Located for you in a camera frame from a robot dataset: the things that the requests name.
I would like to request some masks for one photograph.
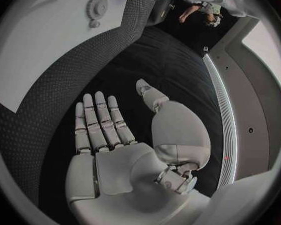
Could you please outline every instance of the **person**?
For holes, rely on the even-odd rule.
[[[221,6],[218,4],[214,4],[211,2],[202,2],[200,4],[194,4],[186,9],[181,16],[179,17],[180,23],[184,23],[189,15],[192,13],[199,11],[206,14],[206,25],[210,27],[217,27],[221,18]]]

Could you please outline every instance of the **gear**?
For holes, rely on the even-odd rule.
[[[92,20],[99,20],[105,15],[107,9],[107,0],[89,0],[86,5],[86,14]]]

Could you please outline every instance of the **mesh surface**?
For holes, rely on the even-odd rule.
[[[35,82],[16,114],[0,104],[2,156],[35,204],[44,156],[56,127],[90,80],[141,36],[153,5],[151,0],[127,0],[121,27],[85,41],[59,58]]]

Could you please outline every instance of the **white panel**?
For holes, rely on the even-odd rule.
[[[121,25],[127,0],[108,0],[89,28],[89,0],[17,0],[0,23],[0,103],[13,112],[42,73],[80,43]]]
[[[268,67],[281,87],[281,55],[264,24],[259,21],[242,43]]]

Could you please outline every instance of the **person's arm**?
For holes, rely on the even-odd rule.
[[[199,10],[200,8],[201,8],[201,6],[199,6],[199,5],[193,5],[193,6],[189,7],[188,9],[186,9],[184,11],[184,13],[182,13],[181,16],[179,17],[180,23],[184,23],[189,15],[191,15],[193,12]]]

